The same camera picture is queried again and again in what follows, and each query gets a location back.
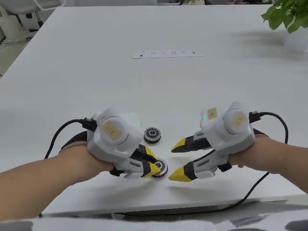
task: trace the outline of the yellow label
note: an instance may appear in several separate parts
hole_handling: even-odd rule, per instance
[[[212,109],[209,109],[207,111],[207,117],[208,117],[208,119],[215,119],[215,118],[217,118],[217,108],[214,107]]]
[[[107,121],[102,129],[113,141],[116,141],[122,136],[122,132],[111,121]]]
[[[236,112],[232,121],[232,125],[236,130],[238,130],[241,127],[242,123],[244,123],[246,120],[247,116],[244,114],[244,112]]]

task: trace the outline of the metal bearing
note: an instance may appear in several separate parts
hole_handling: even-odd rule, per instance
[[[158,158],[157,162],[155,163],[155,165],[157,167],[159,167],[159,169],[161,171],[159,173],[153,175],[152,177],[156,178],[156,179],[164,177],[164,175],[168,172],[168,165],[167,165],[166,161],[163,160],[163,159]]]
[[[147,143],[157,143],[161,138],[160,130],[157,128],[147,128],[143,138]]]

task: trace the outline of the black cable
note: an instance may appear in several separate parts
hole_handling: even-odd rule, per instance
[[[284,143],[288,143],[289,141],[289,129],[287,124],[285,123],[285,121],[276,113],[272,113],[272,112],[260,112],[257,113],[256,116],[257,117],[262,117],[262,116],[273,116],[275,118],[277,118],[283,125],[284,127],[284,131],[285,131],[285,138],[284,138]],[[248,193],[246,194],[246,196],[236,202],[235,204],[229,205],[225,208],[221,208],[221,209],[215,209],[215,210],[210,210],[210,211],[198,211],[198,212],[188,212],[188,213],[178,213],[178,214],[127,214],[127,213],[116,213],[116,214],[121,214],[121,215],[126,215],[126,216],[132,216],[132,217],[153,217],[153,216],[176,216],[176,215],[193,215],[193,214],[206,214],[206,213],[217,213],[217,212],[223,212],[223,211],[227,211],[230,209],[233,209],[239,205],[241,205],[244,201],[247,200],[247,198],[250,196],[250,194],[253,192],[253,190],[256,188],[256,186],[258,186],[258,184],[261,183],[262,180],[264,180],[265,177],[267,177],[270,173],[267,172],[265,173],[252,187],[251,189],[248,191]]]
[[[54,134],[52,140],[51,140],[51,143],[50,143],[50,146],[49,146],[49,149],[44,157],[44,159],[47,159],[52,151],[52,148],[54,146],[54,143],[58,137],[58,135],[60,134],[60,132],[65,128],[67,127],[68,125],[70,124],[73,124],[73,123],[80,123],[82,124],[83,123],[83,119],[72,119],[70,121],[67,121],[65,124],[63,124],[61,127],[59,127],[59,129],[56,131],[56,133]]]

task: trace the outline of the forearm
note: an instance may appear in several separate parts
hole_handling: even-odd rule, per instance
[[[76,182],[61,155],[0,173],[0,220],[33,218]]]
[[[283,144],[279,173],[308,193],[308,148]]]

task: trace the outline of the white chair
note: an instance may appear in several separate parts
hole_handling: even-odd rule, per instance
[[[39,27],[43,25],[39,11],[54,10],[65,4],[66,0],[0,0],[0,5],[13,14],[25,14],[27,18],[32,18],[32,13],[35,13]]]

